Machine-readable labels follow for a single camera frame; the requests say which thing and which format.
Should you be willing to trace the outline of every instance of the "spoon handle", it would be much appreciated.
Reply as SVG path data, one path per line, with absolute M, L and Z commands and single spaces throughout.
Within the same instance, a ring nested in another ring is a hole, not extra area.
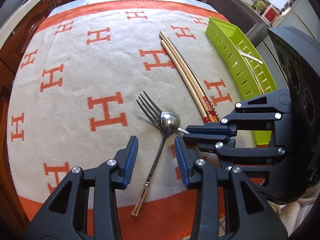
M 139 194 L 139 197 L 137 199 L 137 203 L 136 203 L 136 205 L 134 206 L 134 208 L 133 208 L 133 210 L 131 212 L 131 215 L 134 216 L 134 217 L 137 217 L 139 215 L 143 200 L 146 197 L 148 188 L 150 186 L 150 181 L 151 181 L 152 175 L 153 175 L 153 173 L 154 173 L 154 171 L 156 169 L 156 166 L 157 166 L 157 163 L 159 161 L 159 158 L 160 158 L 164 143 L 165 143 L 167 138 L 168 138 L 168 136 L 166 134 L 164 134 L 162 142 L 161 142 L 159 150 L 158 150 L 158 153 L 156 155 L 155 161 L 153 162 L 152 168 L 151 168 L 151 170 L 149 172 L 148 178 L 147 178 L 146 182 L 143 184 L 143 187 L 142 187 L 142 189 L 140 191 L 140 194 Z

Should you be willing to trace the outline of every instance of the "table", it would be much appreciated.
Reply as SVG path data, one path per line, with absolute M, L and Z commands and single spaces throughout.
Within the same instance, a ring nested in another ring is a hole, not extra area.
M 8 111 L 12 178 L 30 219 L 72 167 L 97 167 L 136 135 L 131 184 L 117 191 L 123 239 L 181 239 L 191 233 L 196 192 L 181 182 L 174 136 L 164 146 L 139 217 L 130 215 L 162 139 L 135 100 L 145 90 L 163 110 L 180 115 L 182 128 L 203 124 L 160 45 L 162 30 L 193 67 L 219 115 L 234 108 L 239 93 L 204 34 L 209 16 L 226 20 L 189 0 L 79 0 L 44 20 L 23 56 Z M 237 146 L 254 147 L 252 133 L 239 132 Z M 219 165 L 215 155 L 198 155 Z

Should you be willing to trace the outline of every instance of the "wooden chopstick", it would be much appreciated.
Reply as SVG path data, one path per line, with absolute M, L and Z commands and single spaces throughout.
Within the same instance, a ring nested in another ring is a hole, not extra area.
M 202 105 L 202 109 L 204 109 L 205 114 L 206 114 L 206 118 L 203 117 L 205 122 L 208 122 L 208 119 L 210 122 L 214 122 L 214 119 L 212 117 L 212 115 L 209 112 L 209 108 L 207 106 L 207 104 L 204 101 L 204 94 L 201 93 L 201 88 L 199 87 L 198 83 L 196 82 L 195 78 L 193 77 L 192 73 L 190 72 L 190 70 L 188 69 L 186 63 L 183 61 L 183 59 L 181 58 L 181 56 L 179 55 L 179 53 L 177 52 L 177 50 L 174 48 L 174 46 L 172 45 L 171 41 L 169 41 L 169 39 L 164 35 L 164 33 L 162 31 L 160 31 L 159 34 L 160 38 L 165 42 L 165 44 L 168 47 L 168 50 L 172 53 L 172 56 L 176 59 L 176 61 L 179 63 L 183 73 L 186 75 L 189 83 L 191 84 L 194 92 L 196 93 L 196 96 L 198 98 L 198 100 L 200 101 L 201 105 Z
M 196 76 L 195 72 L 193 71 L 193 69 L 191 68 L 191 66 L 189 65 L 189 63 L 186 61 L 186 59 L 184 58 L 184 56 L 180 53 L 180 51 L 178 50 L 178 48 L 173 44 L 173 42 L 169 39 L 169 37 L 167 37 L 168 40 L 171 42 L 172 46 L 176 49 L 176 51 L 179 53 L 180 57 L 182 58 L 182 60 L 184 61 L 184 63 L 187 65 L 188 69 L 190 70 L 190 72 L 192 73 L 193 77 L 195 78 L 196 82 L 198 83 L 201 92 L 203 94 L 203 99 L 209 109 L 210 114 L 213 117 L 213 120 L 215 122 L 220 122 L 220 117 L 210 99 L 210 97 L 208 96 L 207 92 L 205 91 L 203 85 L 201 84 L 200 80 L 198 79 L 198 77 Z
M 161 40 L 161 45 L 164 47 L 165 51 L 168 53 L 169 57 L 171 58 L 171 60 L 173 61 L 174 65 L 176 66 L 179 74 L 181 75 L 183 81 L 185 82 L 194 102 L 196 103 L 196 106 L 199 109 L 199 112 L 201 114 L 201 117 L 203 118 L 204 122 L 209 122 L 207 114 L 205 113 L 205 110 L 203 109 L 201 102 L 199 100 L 199 98 L 196 95 L 196 92 L 194 91 L 191 83 L 189 82 L 187 76 L 185 75 L 185 73 L 183 72 L 179 62 L 177 61 L 177 59 L 175 58 L 175 56 L 173 55 L 173 53 L 171 52 L 171 50 L 169 49 L 169 47 L 167 46 L 167 44 L 165 43 L 164 40 Z

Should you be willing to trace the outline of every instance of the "metal spoon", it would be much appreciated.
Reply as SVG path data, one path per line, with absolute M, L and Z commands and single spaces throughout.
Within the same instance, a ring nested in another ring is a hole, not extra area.
M 253 56 L 251 56 L 249 54 L 246 54 L 246 53 L 244 53 L 242 50 L 240 50 L 238 48 L 237 48 L 237 50 L 238 50 L 238 52 L 240 53 L 241 56 L 247 57 L 249 59 L 252 59 L 252 60 L 258 62 L 259 64 L 263 64 L 263 62 L 261 60 L 257 59 L 256 57 L 253 57 Z
M 177 131 L 177 129 L 180 125 L 180 117 L 175 112 L 172 112 L 172 111 L 163 111 L 161 113 L 160 120 L 161 120 L 162 129 L 164 132 L 163 139 L 160 144 L 155 161 L 153 162 L 152 168 L 149 172 L 148 178 L 147 178 L 146 182 L 144 183 L 144 185 L 140 191 L 137 203 L 136 203 L 133 211 L 131 212 L 131 215 L 133 215 L 135 217 L 137 217 L 139 215 L 143 200 L 144 200 L 144 198 L 147 194 L 147 190 L 150 186 L 151 178 L 152 178 L 152 175 L 156 169 L 156 166 L 157 166 L 158 160 L 160 158 L 164 143 L 169 138 L 170 135 L 172 135 L 175 131 Z

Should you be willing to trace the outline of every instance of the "blue gripper pad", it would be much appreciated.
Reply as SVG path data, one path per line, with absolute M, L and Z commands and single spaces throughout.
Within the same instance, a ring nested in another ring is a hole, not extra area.
M 181 136 L 175 138 L 174 148 L 182 183 L 187 189 L 198 188 L 198 183 L 201 182 L 201 175 L 194 169 L 194 163 L 198 159 L 196 152 L 187 149 Z
M 227 137 L 234 137 L 237 135 L 235 124 L 223 125 L 220 122 L 209 122 L 204 125 L 189 125 L 186 130 L 189 133 L 196 134 L 225 135 Z
M 139 141 L 136 136 L 131 136 L 125 149 L 118 150 L 115 160 L 119 164 L 116 183 L 125 189 L 129 185 L 132 177 L 134 164 L 138 154 Z

